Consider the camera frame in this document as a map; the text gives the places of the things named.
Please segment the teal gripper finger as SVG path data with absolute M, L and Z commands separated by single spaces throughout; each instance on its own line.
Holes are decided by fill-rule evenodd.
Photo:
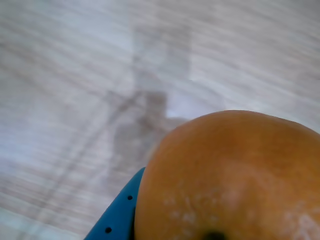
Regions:
M 144 173 L 141 168 L 119 192 L 89 231 L 85 240 L 133 240 L 137 196 Z

